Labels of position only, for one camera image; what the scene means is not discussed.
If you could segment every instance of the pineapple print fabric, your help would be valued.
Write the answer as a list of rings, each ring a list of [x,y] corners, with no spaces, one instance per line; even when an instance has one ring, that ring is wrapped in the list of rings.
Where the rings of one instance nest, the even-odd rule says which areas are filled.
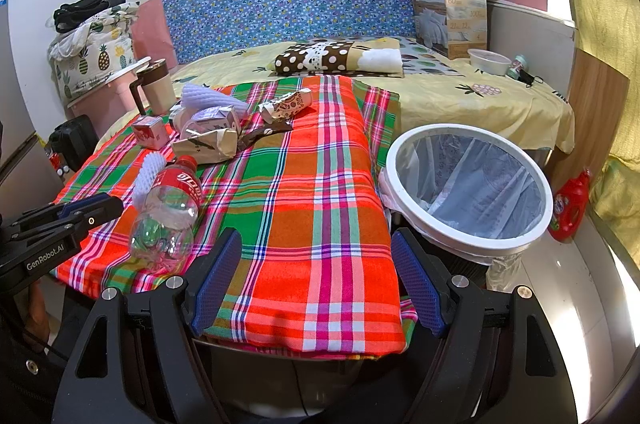
[[[131,25],[137,13],[137,3],[123,3],[99,12],[67,34],[56,36],[48,55],[63,104],[135,62]]]

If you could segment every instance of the yellow bed sheet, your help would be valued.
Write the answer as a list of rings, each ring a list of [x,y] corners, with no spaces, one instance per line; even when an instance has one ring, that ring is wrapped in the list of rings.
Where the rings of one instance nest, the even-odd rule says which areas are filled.
[[[186,83],[227,86],[271,81],[269,68],[275,57],[294,42],[282,42],[214,54],[186,65],[173,75],[177,95]],[[527,88],[510,78],[480,74],[468,60],[450,61],[436,55],[463,76],[405,74],[404,78],[358,77],[400,96],[401,119],[396,136],[416,126],[455,122],[484,128],[511,140],[522,149],[557,146],[565,153],[574,148],[574,112],[545,83]],[[137,114],[129,112],[114,123],[97,148]]]

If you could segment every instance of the red and white carton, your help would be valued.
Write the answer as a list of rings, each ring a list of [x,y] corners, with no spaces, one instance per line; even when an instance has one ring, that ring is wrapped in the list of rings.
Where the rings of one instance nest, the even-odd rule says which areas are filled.
[[[140,117],[131,125],[131,129],[143,148],[159,150],[169,142],[162,117]]]

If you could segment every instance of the curtain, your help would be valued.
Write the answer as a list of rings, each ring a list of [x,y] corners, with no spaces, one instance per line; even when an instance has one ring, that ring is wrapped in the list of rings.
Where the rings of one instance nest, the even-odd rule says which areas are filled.
[[[607,226],[604,237],[623,263],[640,268],[640,2],[571,0],[578,29],[577,47],[629,78],[618,132],[590,199]],[[640,278],[638,270],[631,274]]]

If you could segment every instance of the black bag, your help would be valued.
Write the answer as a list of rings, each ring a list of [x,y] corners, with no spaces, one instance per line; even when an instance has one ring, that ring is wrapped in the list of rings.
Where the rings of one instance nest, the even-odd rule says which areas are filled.
[[[62,154],[67,165],[78,171],[94,152],[98,136],[86,115],[64,122],[49,135],[51,149]]]
[[[63,3],[60,8],[53,13],[53,21],[56,24],[56,31],[64,34],[77,28],[83,21],[89,19],[94,14],[124,3],[126,0],[80,0],[75,3]]]

